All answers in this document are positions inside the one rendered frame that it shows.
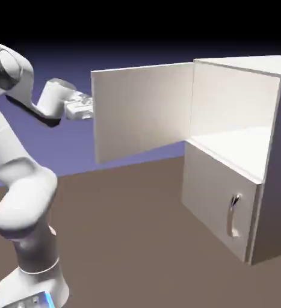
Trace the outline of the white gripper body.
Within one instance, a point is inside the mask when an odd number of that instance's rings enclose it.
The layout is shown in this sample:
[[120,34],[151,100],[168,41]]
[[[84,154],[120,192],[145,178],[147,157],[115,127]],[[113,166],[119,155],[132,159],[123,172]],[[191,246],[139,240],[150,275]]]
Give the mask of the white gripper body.
[[91,119],[93,117],[93,101],[84,99],[65,102],[64,113],[69,120]]

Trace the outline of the white cabinet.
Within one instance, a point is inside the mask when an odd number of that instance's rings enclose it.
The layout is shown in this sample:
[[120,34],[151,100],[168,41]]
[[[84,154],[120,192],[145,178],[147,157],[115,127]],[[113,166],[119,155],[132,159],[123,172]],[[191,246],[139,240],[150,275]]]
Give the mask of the white cabinet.
[[196,59],[187,141],[261,184],[247,264],[280,256],[281,55]]

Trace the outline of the white cabinet door without handle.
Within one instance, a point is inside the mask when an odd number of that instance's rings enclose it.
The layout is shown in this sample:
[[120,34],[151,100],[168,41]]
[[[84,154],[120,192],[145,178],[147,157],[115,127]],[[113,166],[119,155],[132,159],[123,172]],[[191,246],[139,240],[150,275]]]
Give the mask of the white cabinet door without handle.
[[193,63],[92,71],[96,162],[187,139],[193,75]]

